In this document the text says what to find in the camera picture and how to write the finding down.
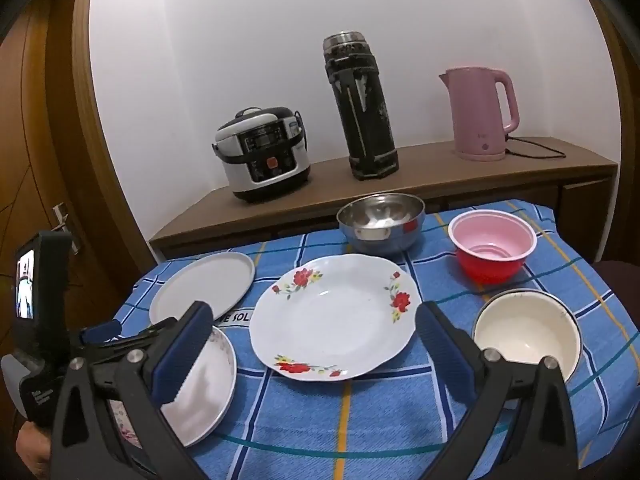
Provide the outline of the person's left hand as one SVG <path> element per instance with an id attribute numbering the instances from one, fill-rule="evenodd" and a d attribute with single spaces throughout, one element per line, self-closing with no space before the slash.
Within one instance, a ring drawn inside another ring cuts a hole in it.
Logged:
<path id="1" fill-rule="evenodd" d="M 18 432 L 15 449 L 24 465 L 37 479 L 49 478 L 50 434 L 28 420 Z"/>

